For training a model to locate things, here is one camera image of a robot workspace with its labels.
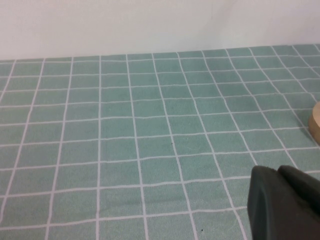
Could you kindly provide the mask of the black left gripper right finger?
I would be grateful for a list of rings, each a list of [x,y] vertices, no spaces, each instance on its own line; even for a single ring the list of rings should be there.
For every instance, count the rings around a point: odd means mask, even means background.
[[[310,208],[320,214],[320,181],[289,165],[281,165],[277,172]]]

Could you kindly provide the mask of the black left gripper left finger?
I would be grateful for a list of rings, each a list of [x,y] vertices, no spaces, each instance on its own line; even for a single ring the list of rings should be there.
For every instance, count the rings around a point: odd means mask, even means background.
[[[301,199],[278,170],[251,171],[247,212],[254,240],[318,240],[320,214]]]

